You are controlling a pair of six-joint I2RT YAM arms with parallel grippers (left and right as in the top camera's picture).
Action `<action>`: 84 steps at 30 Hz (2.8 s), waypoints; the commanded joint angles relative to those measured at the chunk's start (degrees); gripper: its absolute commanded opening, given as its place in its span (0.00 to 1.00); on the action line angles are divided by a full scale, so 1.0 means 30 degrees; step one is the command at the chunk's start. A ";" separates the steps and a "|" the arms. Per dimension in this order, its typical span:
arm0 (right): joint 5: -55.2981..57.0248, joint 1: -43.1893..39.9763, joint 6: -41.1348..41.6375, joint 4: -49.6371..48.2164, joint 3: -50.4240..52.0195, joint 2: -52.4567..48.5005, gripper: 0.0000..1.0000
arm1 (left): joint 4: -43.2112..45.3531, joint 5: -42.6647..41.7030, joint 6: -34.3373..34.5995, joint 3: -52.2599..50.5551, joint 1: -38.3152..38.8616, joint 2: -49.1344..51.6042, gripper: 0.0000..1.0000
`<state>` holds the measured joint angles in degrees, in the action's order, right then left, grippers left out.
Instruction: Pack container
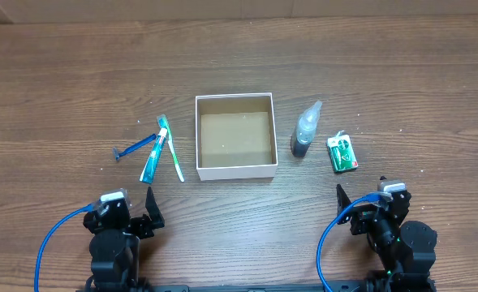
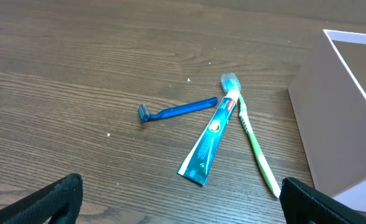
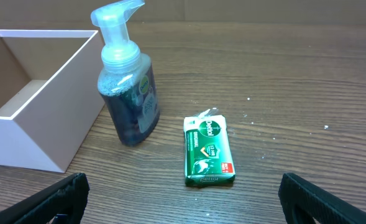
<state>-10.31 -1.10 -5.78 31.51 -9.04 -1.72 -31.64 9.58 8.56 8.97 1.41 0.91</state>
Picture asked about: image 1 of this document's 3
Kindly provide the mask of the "green white small packet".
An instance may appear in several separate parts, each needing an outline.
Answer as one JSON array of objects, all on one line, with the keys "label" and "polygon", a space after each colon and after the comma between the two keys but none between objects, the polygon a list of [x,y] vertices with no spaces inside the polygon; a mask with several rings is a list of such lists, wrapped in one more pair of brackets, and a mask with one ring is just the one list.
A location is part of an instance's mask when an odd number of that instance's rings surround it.
[{"label": "green white small packet", "polygon": [[351,139],[345,131],[339,131],[326,141],[329,156],[334,172],[344,173],[358,168],[359,163],[355,157]]}]

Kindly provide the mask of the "blue disposable razor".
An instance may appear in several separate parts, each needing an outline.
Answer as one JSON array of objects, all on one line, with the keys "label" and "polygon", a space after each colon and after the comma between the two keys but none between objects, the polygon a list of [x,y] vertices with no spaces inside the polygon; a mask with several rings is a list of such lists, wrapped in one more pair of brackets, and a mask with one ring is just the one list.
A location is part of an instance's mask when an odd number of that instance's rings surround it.
[{"label": "blue disposable razor", "polygon": [[135,150],[145,146],[146,144],[149,144],[150,142],[154,141],[156,138],[157,138],[156,134],[151,134],[150,136],[148,136],[148,137],[142,139],[141,141],[129,146],[128,148],[126,148],[125,150],[123,150],[121,152],[116,147],[113,147],[112,152],[114,154],[114,159],[116,161],[118,161],[121,157],[124,157],[124,156],[134,152]]}]

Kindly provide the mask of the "clear bottle dark liquid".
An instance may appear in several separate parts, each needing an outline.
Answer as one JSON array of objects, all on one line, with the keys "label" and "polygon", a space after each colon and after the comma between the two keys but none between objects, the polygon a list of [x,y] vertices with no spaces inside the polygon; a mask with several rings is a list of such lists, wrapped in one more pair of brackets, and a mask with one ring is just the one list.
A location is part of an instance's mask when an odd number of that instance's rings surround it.
[{"label": "clear bottle dark liquid", "polygon": [[317,132],[322,102],[316,101],[298,118],[295,130],[291,136],[291,152],[294,157],[304,157]]}]

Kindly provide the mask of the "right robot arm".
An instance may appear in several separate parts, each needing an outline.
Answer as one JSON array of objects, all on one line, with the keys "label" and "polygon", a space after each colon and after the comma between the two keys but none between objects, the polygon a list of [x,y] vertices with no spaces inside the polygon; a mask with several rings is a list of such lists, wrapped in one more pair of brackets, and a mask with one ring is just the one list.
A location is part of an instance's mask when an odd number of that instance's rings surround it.
[{"label": "right robot arm", "polygon": [[429,278],[436,260],[437,232],[421,221],[406,221],[411,193],[404,182],[381,180],[385,202],[355,206],[342,219],[353,235],[365,234],[383,269],[363,280],[334,284],[336,291],[434,291]]}]

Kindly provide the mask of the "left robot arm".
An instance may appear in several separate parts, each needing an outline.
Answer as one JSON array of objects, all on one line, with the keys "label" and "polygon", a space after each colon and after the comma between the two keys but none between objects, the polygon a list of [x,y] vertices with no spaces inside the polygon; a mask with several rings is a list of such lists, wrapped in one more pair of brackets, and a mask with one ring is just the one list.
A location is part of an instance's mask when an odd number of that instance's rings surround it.
[{"label": "left robot arm", "polygon": [[146,214],[132,217],[127,190],[103,194],[84,215],[83,225],[93,234],[89,244],[92,276],[87,291],[151,291],[139,276],[140,241],[165,226],[151,188],[147,189]]}]

